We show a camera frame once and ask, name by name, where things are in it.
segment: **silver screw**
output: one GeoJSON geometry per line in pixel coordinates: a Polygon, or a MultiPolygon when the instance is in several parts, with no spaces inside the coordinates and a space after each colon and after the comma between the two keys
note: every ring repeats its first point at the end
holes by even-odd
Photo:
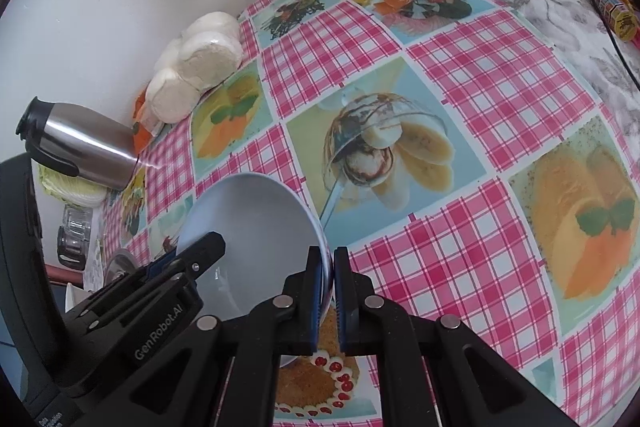
{"type": "Polygon", "coordinates": [[[460,319],[455,315],[443,315],[440,317],[440,323],[447,328],[447,330],[455,330],[460,325],[460,319]]]}
{"type": "Polygon", "coordinates": [[[273,302],[273,305],[276,306],[276,308],[284,309],[284,308],[288,308],[293,304],[293,297],[289,295],[278,295],[273,298],[272,302],[273,302]]]}
{"type": "Polygon", "coordinates": [[[218,319],[213,315],[203,315],[196,321],[199,330],[210,331],[218,325],[218,319]]]}
{"type": "Polygon", "coordinates": [[[369,295],[366,299],[364,299],[364,305],[367,308],[373,308],[377,310],[378,308],[382,308],[385,304],[385,299],[383,299],[380,295],[369,295]]]}

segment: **floral tablecloth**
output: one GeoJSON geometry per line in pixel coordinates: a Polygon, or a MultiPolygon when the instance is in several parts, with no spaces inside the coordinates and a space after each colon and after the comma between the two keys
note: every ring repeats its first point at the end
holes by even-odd
{"type": "MultiPolygon", "coordinates": [[[[640,377],[640,98],[586,0],[257,0],[239,19],[241,70],[105,203],[87,286],[118,248],[170,249],[228,174],[317,214],[340,179],[325,234],[378,293],[459,315],[580,425],[612,425],[640,377]]],[[[275,422],[381,425],[373,361],[329,337],[295,370],[333,380],[304,407],[279,389],[275,422]]]]}

